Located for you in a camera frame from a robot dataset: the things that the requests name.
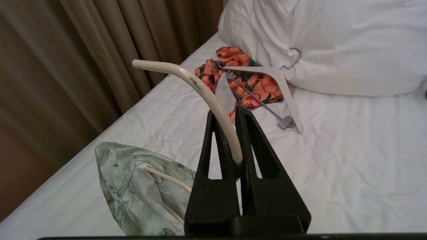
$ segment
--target orange floral fabric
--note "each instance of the orange floral fabric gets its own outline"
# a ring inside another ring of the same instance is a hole
[[[224,66],[244,66],[256,67],[259,66],[246,53],[235,47],[221,47],[216,51],[219,60],[209,59],[201,67],[196,68],[196,76],[199,77],[211,90],[215,93],[216,85],[219,78],[224,73]],[[256,73],[241,73],[234,72],[237,76],[237,81],[249,89],[265,104],[272,102],[281,102],[284,97],[277,82],[270,76]],[[236,97],[236,105],[240,102],[241,106],[252,111],[260,107],[261,104],[255,100],[250,94],[243,90],[237,83],[232,80],[228,81],[228,85]],[[235,111],[230,113],[230,120],[234,121]]]

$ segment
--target mattress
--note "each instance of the mattress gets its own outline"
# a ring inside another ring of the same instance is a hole
[[[216,34],[182,66],[194,71],[226,46]],[[427,230],[427,100],[348,97],[291,88],[304,133],[253,111],[312,215],[309,233]],[[269,106],[281,116],[286,103]],[[168,76],[56,172],[0,224],[0,238],[124,235],[101,188],[94,149],[113,141],[158,152],[195,170],[209,108]],[[220,178],[213,144],[210,176]]]

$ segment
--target green fabric bag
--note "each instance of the green fabric bag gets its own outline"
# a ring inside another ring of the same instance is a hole
[[[194,182],[194,171],[155,152],[119,143],[100,143],[95,155],[105,199],[126,235],[184,235],[182,223],[164,205],[184,219],[190,194],[152,175],[145,167],[170,175],[189,187]]]

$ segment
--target curtain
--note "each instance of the curtain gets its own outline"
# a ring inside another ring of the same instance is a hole
[[[58,169],[217,31],[222,1],[3,0],[0,118]]]

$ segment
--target pillow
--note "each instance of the pillow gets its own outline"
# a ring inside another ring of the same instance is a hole
[[[393,96],[427,76],[427,1],[229,1],[219,33],[263,66],[311,91]]]

